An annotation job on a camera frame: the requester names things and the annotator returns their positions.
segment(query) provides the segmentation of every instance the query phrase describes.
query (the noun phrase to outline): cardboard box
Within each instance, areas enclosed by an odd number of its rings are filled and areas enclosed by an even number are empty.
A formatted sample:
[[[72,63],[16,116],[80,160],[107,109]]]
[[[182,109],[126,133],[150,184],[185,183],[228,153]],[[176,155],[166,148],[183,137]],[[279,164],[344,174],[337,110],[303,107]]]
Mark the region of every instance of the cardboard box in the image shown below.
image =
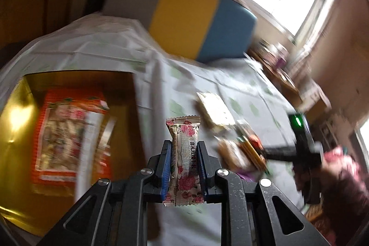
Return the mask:
[[[133,75],[115,71],[56,71],[29,74],[14,88],[0,116],[0,212],[20,228],[43,236],[72,206],[73,197],[31,189],[34,129],[46,91],[52,87],[100,88],[117,118],[111,146],[112,180],[146,166]]]
[[[310,125],[331,109],[328,97],[311,78],[307,78],[301,85],[301,98],[303,102],[298,110],[305,113]]]

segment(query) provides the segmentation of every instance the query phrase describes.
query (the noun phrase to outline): cookie package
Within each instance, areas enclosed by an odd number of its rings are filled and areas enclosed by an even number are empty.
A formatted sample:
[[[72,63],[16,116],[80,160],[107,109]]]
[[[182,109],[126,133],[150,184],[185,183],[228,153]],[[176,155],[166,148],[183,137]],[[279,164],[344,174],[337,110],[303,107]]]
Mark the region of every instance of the cookie package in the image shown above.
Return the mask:
[[[200,117],[169,118],[166,124],[172,136],[172,159],[169,189],[163,203],[165,206],[203,203],[196,161]]]

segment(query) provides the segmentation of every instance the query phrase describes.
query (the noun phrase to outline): table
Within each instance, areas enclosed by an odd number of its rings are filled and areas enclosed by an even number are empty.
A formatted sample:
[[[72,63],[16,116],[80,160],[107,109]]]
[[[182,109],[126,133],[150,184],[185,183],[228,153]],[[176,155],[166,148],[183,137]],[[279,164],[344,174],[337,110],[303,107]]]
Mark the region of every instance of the table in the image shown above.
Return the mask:
[[[249,49],[247,53],[250,57],[262,64],[266,77],[276,86],[288,102],[294,108],[297,108],[302,103],[302,99],[290,77],[279,70],[274,71],[272,66],[265,62],[255,51]]]

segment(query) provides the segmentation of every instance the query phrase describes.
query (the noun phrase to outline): snack package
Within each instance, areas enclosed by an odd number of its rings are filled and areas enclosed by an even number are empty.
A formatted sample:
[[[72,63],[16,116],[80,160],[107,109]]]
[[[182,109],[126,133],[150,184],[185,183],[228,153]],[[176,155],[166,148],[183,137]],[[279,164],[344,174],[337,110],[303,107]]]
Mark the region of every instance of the snack package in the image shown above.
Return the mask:
[[[240,149],[238,141],[218,138],[218,152],[228,169],[233,172],[252,172],[255,165],[247,158]]]
[[[31,176],[36,193],[70,196],[75,182],[89,188],[96,141],[107,110],[99,91],[47,92],[34,135]]]
[[[203,203],[197,172],[196,145],[200,117],[169,118],[166,121],[172,136],[172,161],[165,206]]]
[[[267,171],[265,159],[263,156],[260,156],[254,147],[251,145],[250,141],[245,136],[237,137],[239,141],[240,149],[243,153],[248,157],[248,159],[256,166],[256,168],[260,171]]]
[[[231,112],[218,94],[198,92],[197,95],[200,100],[199,108],[213,132],[220,133],[235,125]]]
[[[250,141],[252,147],[260,150],[263,149],[263,145],[261,144],[259,137],[245,119],[240,119],[236,121],[236,130],[239,135],[245,136]]]

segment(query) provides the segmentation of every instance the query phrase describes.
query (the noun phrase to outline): orange snack bag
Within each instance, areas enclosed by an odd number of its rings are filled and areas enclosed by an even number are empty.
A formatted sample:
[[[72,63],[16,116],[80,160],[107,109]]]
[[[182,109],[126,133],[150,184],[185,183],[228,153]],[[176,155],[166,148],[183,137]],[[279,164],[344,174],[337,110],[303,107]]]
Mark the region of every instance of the orange snack bag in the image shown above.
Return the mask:
[[[34,185],[63,186],[72,191],[81,164],[86,168],[90,153],[92,157],[95,154],[107,109],[100,91],[59,88],[47,92],[34,135],[31,171]],[[34,190],[53,194],[52,189]]]

